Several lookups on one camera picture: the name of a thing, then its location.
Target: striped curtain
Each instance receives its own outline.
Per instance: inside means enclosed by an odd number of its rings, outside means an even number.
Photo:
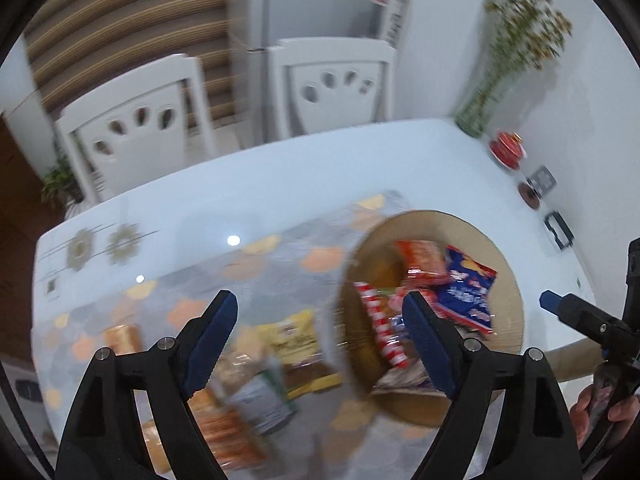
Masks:
[[[233,115],[227,0],[47,0],[25,30],[45,110],[169,54],[202,61],[213,120]]]

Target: hand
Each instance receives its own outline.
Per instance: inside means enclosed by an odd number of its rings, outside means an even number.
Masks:
[[[587,438],[587,432],[589,431],[589,414],[587,413],[587,407],[591,402],[592,391],[593,384],[581,391],[578,396],[578,401],[572,406],[571,410],[569,410],[569,416],[574,425],[578,447],[582,447],[582,444],[584,444]],[[638,401],[636,396],[621,400],[609,410],[609,415],[607,415],[609,420],[611,422],[618,422],[619,424],[614,427],[607,441],[608,448],[616,447],[622,442],[631,425],[636,420],[638,412],[640,412],[640,401]]]

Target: potted plant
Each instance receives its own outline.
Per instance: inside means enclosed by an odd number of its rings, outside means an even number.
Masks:
[[[62,205],[69,209],[84,200],[69,160],[63,153],[58,152],[55,166],[47,170],[42,181],[44,186],[40,197],[43,203]]]
[[[542,70],[547,60],[560,57],[571,22],[552,0],[487,0],[485,11],[494,18],[490,52],[482,79],[455,115],[458,127],[480,137],[503,96],[519,75]]]

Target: round brown basket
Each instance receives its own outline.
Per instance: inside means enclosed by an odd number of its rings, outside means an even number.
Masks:
[[[439,211],[411,211],[373,229],[353,255],[342,284],[338,316],[344,327],[351,370],[364,391],[370,392],[389,366],[378,353],[369,317],[353,282],[367,282],[375,288],[398,286],[406,268],[394,248],[396,240],[432,240],[442,249],[452,245],[496,270],[487,298],[495,335],[486,344],[492,350],[520,352],[524,332],[522,298],[502,253],[489,238],[460,218]],[[381,394],[371,398],[393,417],[422,426],[439,426],[449,408],[445,397]]]

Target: chair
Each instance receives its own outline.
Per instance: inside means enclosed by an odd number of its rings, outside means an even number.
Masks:
[[[390,120],[395,56],[369,38],[291,38],[269,47],[278,140]]]
[[[187,166],[188,101],[209,158],[221,154],[210,124],[200,61],[174,54],[107,81],[56,122],[86,199],[100,197],[92,169],[120,194]]]

